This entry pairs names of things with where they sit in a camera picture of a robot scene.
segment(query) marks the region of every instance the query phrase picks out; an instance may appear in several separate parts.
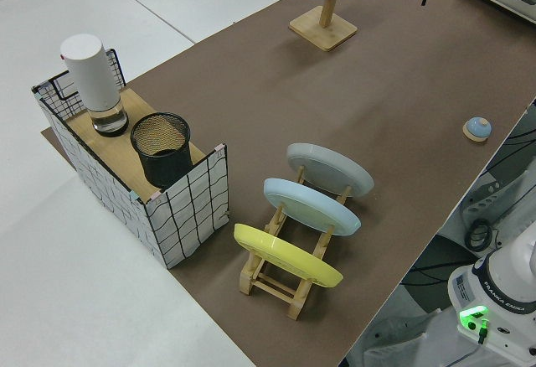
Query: grid pattern box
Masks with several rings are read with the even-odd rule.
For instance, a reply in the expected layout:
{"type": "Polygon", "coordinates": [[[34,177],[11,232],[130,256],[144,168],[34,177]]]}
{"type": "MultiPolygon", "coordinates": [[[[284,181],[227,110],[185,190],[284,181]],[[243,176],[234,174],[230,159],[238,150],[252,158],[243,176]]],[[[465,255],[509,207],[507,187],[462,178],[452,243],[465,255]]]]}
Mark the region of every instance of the grid pattern box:
{"type": "MultiPolygon", "coordinates": [[[[107,55],[117,87],[122,89],[126,83],[116,52],[111,49],[107,55]]],[[[32,92],[80,178],[166,268],[191,256],[229,221],[224,144],[144,203],[69,127],[67,121],[85,111],[69,71],[35,86],[32,92]]]]}

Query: wooden base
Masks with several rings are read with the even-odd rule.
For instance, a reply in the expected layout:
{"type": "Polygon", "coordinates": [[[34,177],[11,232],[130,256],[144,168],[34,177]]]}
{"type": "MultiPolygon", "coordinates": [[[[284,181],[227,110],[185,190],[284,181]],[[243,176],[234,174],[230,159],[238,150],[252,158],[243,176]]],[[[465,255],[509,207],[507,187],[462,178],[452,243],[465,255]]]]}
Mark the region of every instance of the wooden base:
{"type": "Polygon", "coordinates": [[[320,24],[322,6],[313,8],[289,23],[289,28],[318,48],[330,51],[356,34],[358,28],[333,14],[326,27],[320,24]]]}
{"type": "MultiPolygon", "coordinates": [[[[298,170],[297,182],[303,184],[303,172],[305,168],[301,166],[298,170]]],[[[337,201],[340,204],[346,202],[346,198],[350,195],[351,187],[347,187],[346,191],[337,197],[337,201]]],[[[286,215],[283,213],[282,205],[279,206],[272,216],[270,223],[265,226],[265,232],[277,237],[281,231],[283,224],[285,223],[286,215]]],[[[321,233],[318,239],[317,245],[313,251],[313,255],[316,258],[322,259],[326,253],[327,245],[331,240],[333,228],[326,233],[321,233]]],[[[253,286],[268,292],[272,296],[280,298],[284,302],[289,303],[288,311],[286,315],[289,318],[297,320],[300,315],[307,296],[312,287],[310,280],[301,279],[296,290],[278,282],[272,277],[268,277],[262,271],[265,266],[265,260],[254,252],[250,251],[248,261],[245,263],[242,271],[240,272],[240,291],[244,294],[250,295],[253,286]]]]}
{"type": "MultiPolygon", "coordinates": [[[[116,176],[146,203],[160,189],[151,185],[145,178],[140,158],[132,147],[130,135],[132,127],[138,120],[155,111],[130,88],[121,92],[121,102],[128,115],[128,128],[119,137],[103,137],[96,132],[87,111],[71,117],[67,120],[67,124],[116,176]]],[[[190,156],[192,163],[195,164],[205,155],[190,143],[190,156]]]]}

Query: white robot body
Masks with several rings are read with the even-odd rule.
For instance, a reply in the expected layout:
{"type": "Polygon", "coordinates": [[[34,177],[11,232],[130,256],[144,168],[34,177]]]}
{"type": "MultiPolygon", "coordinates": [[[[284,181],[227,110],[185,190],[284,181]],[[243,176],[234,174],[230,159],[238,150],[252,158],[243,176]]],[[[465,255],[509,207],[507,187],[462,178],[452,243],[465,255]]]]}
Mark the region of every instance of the white robot body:
{"type": "Polygon", "coordinates": [[[448,284],[458,331],[523,367],[536,365],[535,243],[536,223],[473,266],[457,268],[448,284]]]}

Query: storage box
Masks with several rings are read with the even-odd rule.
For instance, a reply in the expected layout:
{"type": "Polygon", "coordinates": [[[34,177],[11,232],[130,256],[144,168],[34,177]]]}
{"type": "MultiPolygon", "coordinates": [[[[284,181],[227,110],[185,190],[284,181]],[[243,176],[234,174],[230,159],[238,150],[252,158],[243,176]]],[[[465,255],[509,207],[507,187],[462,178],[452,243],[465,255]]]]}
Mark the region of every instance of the storage box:
{"type": "Polygon", "coordinates": [[[191,145],[193,169],[167,190],[151,186],[129,134],[139,118],[154,110],[135,92],[125,89],[116,52],[109,50],[107,54],[129,116],[129,128],[121,137],[104,138],[93,130],[68,71],[35,86],[32,92],[85,184],[166,268],[171,268],[229,221],[227,147],[219,144],[204,156],[191,145]]]}

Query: green light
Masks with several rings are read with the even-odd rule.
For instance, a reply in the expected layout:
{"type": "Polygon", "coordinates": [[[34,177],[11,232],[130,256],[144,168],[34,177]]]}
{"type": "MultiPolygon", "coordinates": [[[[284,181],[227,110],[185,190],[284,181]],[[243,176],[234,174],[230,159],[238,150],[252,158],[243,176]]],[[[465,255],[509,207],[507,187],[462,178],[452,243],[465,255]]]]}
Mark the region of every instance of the green light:
{"type": "Polygon", "coordinates": [[[474,314],[487,314],[487,307],[476,306],[473,308],[468,308],[467,310],[460,311],[460,318],[467,318],[474,314]]]}
{"type": "Polygon", "coordinates": [[[468,308],[467,310],[460,311],[460,321],[464,327],[467,327],[472,318],[480,318],[482,315],[487,314],[488,310],[485,306],[476,306],[468,308]]]}

